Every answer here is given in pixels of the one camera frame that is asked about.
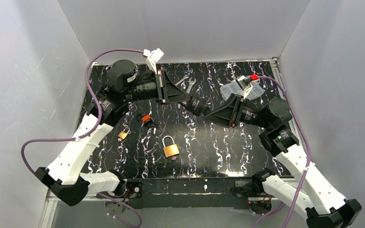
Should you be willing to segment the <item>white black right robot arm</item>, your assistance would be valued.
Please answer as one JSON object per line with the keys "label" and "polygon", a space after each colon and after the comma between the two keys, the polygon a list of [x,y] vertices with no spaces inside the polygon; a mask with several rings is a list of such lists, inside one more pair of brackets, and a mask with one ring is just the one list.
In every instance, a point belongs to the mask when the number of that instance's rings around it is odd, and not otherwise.
{"label": "white black right robot arm", "polygon": [[298,186],[291,186],[267,169],[253,175],[252,181],[261,192],[289,206],[290,213],[298,213],[308,227],[346,228],[353,224],[362,210],[361,204],[337,191],[310,161],[289,126],[292,114],[286,100],[274,98],[256,110],[241,96],[231,95],[204,118],[224,127],[242,122],[263,128],[259,135],[261,144],[290,171]]}

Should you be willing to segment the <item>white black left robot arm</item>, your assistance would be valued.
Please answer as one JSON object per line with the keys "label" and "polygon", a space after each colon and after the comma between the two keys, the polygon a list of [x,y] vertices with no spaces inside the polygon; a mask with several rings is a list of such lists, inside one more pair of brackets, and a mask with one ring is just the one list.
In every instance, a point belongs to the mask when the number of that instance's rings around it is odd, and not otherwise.
{"label": "white black left robot arm", "polygon": [[115,170],[95,174],[81,170],[92,152],[129,111],[131,102],[155,99],[161,104],[173,104],[192,99],[164,70],[152,68],[139,73],[135,64],[126,59],[114,62],[106,78],[73,138],[48,167],[40,167],[35,172],[36,177],[69,206],[90,194],[116,192],[125,182],[125,177]]}

